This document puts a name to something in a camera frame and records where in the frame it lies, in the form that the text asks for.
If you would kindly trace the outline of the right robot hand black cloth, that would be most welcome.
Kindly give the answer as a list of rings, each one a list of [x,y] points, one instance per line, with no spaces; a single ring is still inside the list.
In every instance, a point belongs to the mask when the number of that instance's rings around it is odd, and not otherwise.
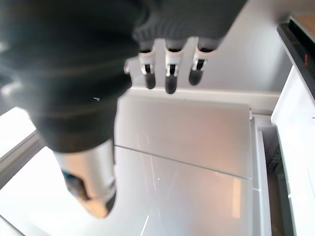
[[[241,12],[244,0],[3,0],[0,92],[24,109],[60,166],[69,192],[93,216],[116,198],[114,123],[138,57],[146,87],[155,81],[156,39],[165,41],[165,90],[177,88],[183,48],[198,44],[189,82]]]

